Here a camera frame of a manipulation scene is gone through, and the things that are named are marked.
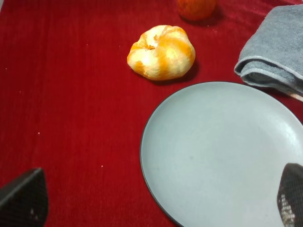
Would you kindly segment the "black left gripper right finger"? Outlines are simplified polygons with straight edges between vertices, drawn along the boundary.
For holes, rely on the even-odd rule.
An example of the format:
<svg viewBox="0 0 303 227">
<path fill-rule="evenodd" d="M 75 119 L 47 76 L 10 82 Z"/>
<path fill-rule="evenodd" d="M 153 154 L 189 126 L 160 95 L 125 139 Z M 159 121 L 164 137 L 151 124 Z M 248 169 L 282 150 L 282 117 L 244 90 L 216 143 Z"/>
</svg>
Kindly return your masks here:
<svg viewBox="0 0 303 227">
<path fill-rule="evenodd" d="M 303 167 L 285 165 L 277 193 L 277 206 L 285 227 L 303 227 Z"/>
</svg>

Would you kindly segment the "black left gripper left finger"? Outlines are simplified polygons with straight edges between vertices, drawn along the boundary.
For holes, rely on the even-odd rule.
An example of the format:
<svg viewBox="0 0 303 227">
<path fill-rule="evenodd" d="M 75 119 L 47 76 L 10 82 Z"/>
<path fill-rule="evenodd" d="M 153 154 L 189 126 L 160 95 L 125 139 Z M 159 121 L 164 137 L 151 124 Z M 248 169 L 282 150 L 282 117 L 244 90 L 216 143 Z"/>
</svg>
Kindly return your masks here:
<svg viewBox="0 0 303 227">
<path fill-rule="evenodd" d="M 2 227 L 43 227 L 49 200 L 42 168 L 32 168 L 0 189 Z"/>
</svg>

